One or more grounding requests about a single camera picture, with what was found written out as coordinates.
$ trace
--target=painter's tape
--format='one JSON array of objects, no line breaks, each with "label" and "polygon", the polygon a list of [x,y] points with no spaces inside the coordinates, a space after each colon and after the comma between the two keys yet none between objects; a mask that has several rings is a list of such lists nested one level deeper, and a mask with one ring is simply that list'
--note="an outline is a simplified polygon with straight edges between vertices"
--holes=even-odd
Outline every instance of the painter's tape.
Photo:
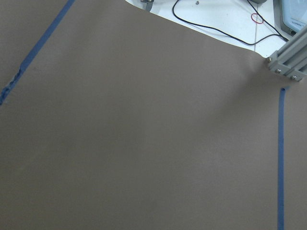
[{"label": "painter's tape", "polygon": [[284,189],[283,189],[283,120],[284,120],[284,99],[287,88],[280,90],[279,113],[278,113],[278,211],[277,230],[284,230]]},{"label": "painter's tape", "polygon": [[53,20],[49,28],[45,31],[45,33],[42,35],[42,37],[39,39],[39,41],[36,43],[36,45],[32,48],[30,53],[27,55],[27,57],[23,60],[23,62],[20,65],[18,73],[14,76],[13,80],[2,90],[0,94],[0,105],[3,104],[6,97],[9,95],[9,93],[12,91],[12,89],[15,87],[16,83],[19,81],[19,79],[22,77],[24,72],[27,70],[33,59],[36,57],[38,52],[41,50],[41,48],[44,46],[46,41],[50,38],[52,33],[55,31],[59,23],[62,21],[63,17],[66,15],[68,10],[71,8],[72,4],[75,2],[75,0],[68,0],[63,9],[59,12],[57,17]]}]

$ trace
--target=white table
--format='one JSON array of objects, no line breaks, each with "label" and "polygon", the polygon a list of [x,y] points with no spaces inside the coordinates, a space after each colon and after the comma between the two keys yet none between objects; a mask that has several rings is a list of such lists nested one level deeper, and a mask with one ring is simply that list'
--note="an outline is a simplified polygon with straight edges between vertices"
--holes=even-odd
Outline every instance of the white table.
[{"label": "white table", "polygon": [[[140,0],[126,1],[136,7],[145,9],[146,3],[142,3]],[[187,21],[218,28],[249,43],[254,43],[269,34],[275,33],[275,31],[265,23],[257,24],[252,21],[251,14],[254,13],[254,10],[246,0],[198,0],[198,5],[196,1],[197,0],[180,0],[175,8],[175,13]],[[285,44],[285,41],[280,37],[272,36],[255,46],[247,46],[218,31],[184,23],[175,18],[172,14],[171,9],[175,2],[176,0],[154,0],[151,13],[182,24],[223,42],[253,50],[265,58]],[[267,0],[264,4],[259,5],[253,3],[253,5],[269,23],[273,26],[275,25],[273,0]],[[286,33],[282,34],[287,38],[291,38]]]}]

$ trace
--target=gray device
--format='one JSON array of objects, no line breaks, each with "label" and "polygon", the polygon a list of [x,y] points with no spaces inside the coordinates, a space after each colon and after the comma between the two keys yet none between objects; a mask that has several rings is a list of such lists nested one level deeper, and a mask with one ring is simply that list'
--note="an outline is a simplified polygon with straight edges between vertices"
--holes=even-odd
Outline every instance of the gray device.
[{"label": "gray device", "polygon": [[281,28],[295,35],[307,24],[307,0],[280,0]]},{"label": "gray device", "polygon": [[251,1],[258,3],[258,4],[261,4],[261,3],[266,2],[267,0],[251,0]]}]

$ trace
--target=brown surface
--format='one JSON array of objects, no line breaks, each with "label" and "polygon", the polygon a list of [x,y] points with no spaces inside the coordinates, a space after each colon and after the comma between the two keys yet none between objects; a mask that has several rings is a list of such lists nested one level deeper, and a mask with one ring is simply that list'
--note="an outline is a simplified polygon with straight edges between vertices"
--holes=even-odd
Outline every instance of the brown surface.
[{"label": "brown surface", "polygon": [[[0,108],[0,229],[276,229],[289,83],[124,1],[76,1]],[[307,226],[306,96],[286,96],[285,229]]]},{"label": "brown surface", "polygon": [[66,0],[0,1],[0,88],[18,72],[25,56]]}]

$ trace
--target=red wire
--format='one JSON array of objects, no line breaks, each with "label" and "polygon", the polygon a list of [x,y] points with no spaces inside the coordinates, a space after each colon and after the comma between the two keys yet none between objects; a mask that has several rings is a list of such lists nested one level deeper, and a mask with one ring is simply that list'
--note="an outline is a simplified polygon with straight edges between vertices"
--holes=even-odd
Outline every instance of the red wire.
[{"label": "red wire", "polygon": [[258,14],[257,14],[257,13],[252,13],[251,16],[250,16],[250,18],[251,18],[255,23],[257,23],[257,24],[263,24],[263,23],[264,23],[263,20],[262,20],[262,22],[257,22],[257,21],[253,18],[253,15],[258,15]]}]

